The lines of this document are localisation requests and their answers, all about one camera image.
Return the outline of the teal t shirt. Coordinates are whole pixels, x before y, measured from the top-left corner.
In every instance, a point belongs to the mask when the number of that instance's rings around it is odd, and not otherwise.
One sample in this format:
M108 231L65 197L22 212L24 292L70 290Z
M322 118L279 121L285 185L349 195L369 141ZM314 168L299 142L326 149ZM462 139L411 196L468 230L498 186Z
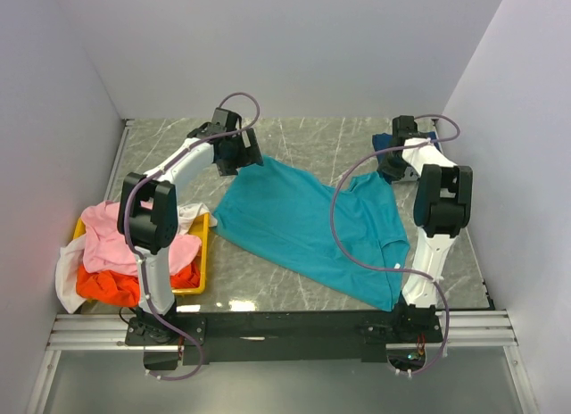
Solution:
M218 207L229 242L382 311L401 292L409 240L393 190L375 172L337 193L269 156L242 168Z

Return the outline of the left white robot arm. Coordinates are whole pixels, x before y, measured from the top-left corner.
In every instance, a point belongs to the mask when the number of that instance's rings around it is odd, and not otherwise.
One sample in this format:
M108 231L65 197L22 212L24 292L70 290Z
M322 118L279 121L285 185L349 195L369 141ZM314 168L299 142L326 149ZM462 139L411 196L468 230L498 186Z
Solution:
M262 163L253 128L205 123L161 164L125 177L117 226L137 265L139 302L134 329L142 328L157 344L168 344L177 335L193 339L177 322L170 283L170 246L178 233L178 188L211 165L217 166L221 176L234 176L240 168Z

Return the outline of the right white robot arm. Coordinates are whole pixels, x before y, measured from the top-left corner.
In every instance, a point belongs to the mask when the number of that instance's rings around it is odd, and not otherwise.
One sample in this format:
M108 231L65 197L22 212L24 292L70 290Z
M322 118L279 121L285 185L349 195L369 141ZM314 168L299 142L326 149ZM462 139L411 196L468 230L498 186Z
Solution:
M428 137L408 139L383 135L377 147L388 151L380 156L377 171L388 182L418 177L413 220L418 228L412 268L428 275L411 274L402 288L402 298L416 308L437 305L434 284L461 229L471 215L473 171L446 158Z

